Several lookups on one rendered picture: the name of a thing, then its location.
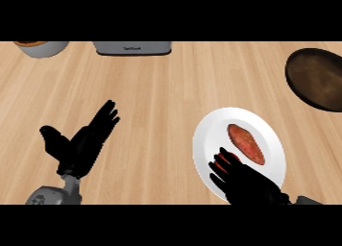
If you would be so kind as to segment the dark brown pan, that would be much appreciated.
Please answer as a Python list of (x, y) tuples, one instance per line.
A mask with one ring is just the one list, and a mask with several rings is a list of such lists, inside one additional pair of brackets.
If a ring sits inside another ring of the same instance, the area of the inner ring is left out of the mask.
[(297, 50), (286, 60), (285, 77), (311, 107), (342, 112), (342, 56), (319, 48)]

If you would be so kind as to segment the grey bowl with orange contents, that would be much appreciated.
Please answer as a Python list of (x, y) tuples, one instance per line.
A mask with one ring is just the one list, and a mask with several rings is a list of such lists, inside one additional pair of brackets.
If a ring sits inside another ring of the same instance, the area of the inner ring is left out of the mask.
[(36, 59), (43, 59), (55, 56), (68, 46), (68, 41), (17, 41), (15, 45), (21, 51)]

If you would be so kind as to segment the white oval plate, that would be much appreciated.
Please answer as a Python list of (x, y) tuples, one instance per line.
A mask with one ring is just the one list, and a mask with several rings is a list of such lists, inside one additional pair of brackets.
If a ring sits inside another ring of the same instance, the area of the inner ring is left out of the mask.
[[(255, 163), (232, 142), (229, 136), (229, 125), (236, 124), (247, 129), (255, 139), (266, 163)], [(214, 110), (202, 119), (194, 134), (194, 160), (199, 176), (211, 192), (220, 199), (227, 200), (226, 194), (214, 184), (210, 174), (210, 162), (220, 148), (235, 153), (242, 163), (252, 167), (279, 187), (285, 184), (286, 156), (285, 147), (267, 121), (252, 112), (241, 108), (222, 108)]]

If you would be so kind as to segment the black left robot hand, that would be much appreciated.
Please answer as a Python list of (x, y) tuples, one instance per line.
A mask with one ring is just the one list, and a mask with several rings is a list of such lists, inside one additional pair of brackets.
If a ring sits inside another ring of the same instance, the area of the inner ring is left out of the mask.
[(46, 152), (59, 161), (58, 174), (77, 179), (86, 177), (107, 139), (121, 120), (117, 103), (110, 100), (95, 115), (92, 123), (82, 128), (76, 136), (68, 139), (59, 130), (46, 125), (40, 129), (46, 143)]

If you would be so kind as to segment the grey toaster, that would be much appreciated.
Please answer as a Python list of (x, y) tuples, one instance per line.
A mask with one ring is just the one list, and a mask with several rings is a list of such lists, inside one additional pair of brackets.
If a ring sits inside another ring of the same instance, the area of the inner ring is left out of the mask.
[(102, 56), (161, 56), (171, 52), (170, 41), (96, 41)]

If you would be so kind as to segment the orange sweet potato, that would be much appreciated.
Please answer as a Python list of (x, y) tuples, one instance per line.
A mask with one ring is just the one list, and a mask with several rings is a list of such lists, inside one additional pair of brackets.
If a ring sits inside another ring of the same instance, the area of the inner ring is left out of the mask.
[(250, 160), (257, 164), (266, 164), (266, 157), (251, 132), (238, 124), (227, 127), (229, 138), (233, 145), (242, 151)]

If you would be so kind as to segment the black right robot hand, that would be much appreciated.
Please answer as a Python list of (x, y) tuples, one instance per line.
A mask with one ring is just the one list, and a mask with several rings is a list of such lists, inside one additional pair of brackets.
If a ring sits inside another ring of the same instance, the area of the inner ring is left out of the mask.
[(210, 178), (233, 206), (289, 205), (289, 196), (276, 183), (236, 156), (220, 148), (210, 162)]

